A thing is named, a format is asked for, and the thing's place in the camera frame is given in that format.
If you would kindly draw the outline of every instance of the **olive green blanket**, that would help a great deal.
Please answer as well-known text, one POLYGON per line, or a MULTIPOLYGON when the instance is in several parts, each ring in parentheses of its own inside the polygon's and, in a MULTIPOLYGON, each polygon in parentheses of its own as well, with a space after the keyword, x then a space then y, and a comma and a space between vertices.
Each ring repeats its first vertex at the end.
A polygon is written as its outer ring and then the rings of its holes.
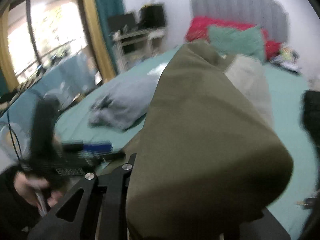
POLYGON ((233 59, 197 41, 164 70, 137 135, 126 203, 132 239, 213 239, 255 219, 286 188, 292 159, 223 73, 233 59))

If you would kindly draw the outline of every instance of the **window frame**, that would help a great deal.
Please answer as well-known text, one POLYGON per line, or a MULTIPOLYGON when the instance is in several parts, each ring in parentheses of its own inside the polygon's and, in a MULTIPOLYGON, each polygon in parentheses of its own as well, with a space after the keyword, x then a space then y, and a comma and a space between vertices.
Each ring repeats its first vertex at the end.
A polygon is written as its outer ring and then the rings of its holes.
MULTIPOLYGON (((9 5, 9 10, 12 10, 13 8, 15 8, 16 6, 18 6, 19 4, 21 4, 23 2, 26 2, 27 25, 28 25, 28 31, 29 31, 29 35, 30 35, 30 40, 31 40, 31 43, 32 43, 32 47, 33 47, 34 53, 36 55, 36 62, 40 65, 40 64, 43 64, 43 62, 42 62, 43 56, 40 56, 39 52, 37 50, 36 40, 35 40, 35 36, 34 36, 34 30, 32 28, 31 0, 12 0, 10 5, 9 5)), ((98 67, 98 70, 99 70, 99 65, 98 65, 98 62, 97 62, 96 55, 95 55, 94 50, 93 50, 93 45, 92 45, 92 40, 91 40, 91 36, 90 36, 90 32, 89 32, 89 27, 88 27, 88 23, 87 23, 86 16, 85 16, 83 0, 77 0, 77 4, 78 4, 81 23, 82 23, 82 26, 83 26, 83 29, 84 29, 84 35, 86 37, 89 49, 90 49, 90 51, 92 53, 92 56, 94 58, 95 65, 98 67)))

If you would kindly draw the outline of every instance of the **teal curtain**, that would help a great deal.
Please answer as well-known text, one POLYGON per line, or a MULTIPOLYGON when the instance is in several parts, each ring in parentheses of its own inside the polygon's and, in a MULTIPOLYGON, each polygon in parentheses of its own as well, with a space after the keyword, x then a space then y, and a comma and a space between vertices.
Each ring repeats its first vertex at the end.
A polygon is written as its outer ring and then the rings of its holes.
POLYGON ((8 93, 9 90, 7 88, 7 83, 5 82, 4 76, 2 74, 1 68, 0 68, 0 96, 2 96, 5 93, 8 93))
POLYGON ((113 63, 116 74, 118 74, 118 70, 116 69, 116 61, 112 51, 112 39, 109 36, 109 26, 108 26, 108 17, 124 14, 124 6, 122 0, 95 0, 96 7, 99 16, 99 22, 104 38, 104 42, 106 44, 107 50, 110 54, 111 61, 113 63))

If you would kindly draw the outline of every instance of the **window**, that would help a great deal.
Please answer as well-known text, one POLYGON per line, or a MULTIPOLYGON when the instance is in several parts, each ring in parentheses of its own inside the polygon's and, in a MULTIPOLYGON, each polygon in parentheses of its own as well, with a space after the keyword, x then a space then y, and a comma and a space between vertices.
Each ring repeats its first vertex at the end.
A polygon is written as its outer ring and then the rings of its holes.
POLYGON ((14 72, 21 83, 34 72, 38 65, 28 31, 26 2, 10 11, 8 21, 9 52, 14 72))
POLYGON ((9 12, 9 52, 19 83, 55 55, 74 55, 87 46, 77 0, 30 0, 9 12))

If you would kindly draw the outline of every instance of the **yellow curtain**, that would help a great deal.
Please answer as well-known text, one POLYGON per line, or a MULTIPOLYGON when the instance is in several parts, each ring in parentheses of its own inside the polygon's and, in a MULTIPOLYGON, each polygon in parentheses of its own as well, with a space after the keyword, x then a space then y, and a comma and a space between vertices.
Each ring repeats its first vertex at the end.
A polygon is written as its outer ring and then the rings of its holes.
POLYGON ((19 83, 14 74, 13 65, 9 54, 8 15, 9 7, 5 10, 0 18, 0 68, 7 83, 8 90, 12 91, 14 88, 19 86, 19 83))
POLYGON ((103 40, 96 4, 94 0, 83 0, 83 4, 93 50, 100 69, 100 74, 103 78, 103 81, 107 82, 115 77, 115 72, 103 40))

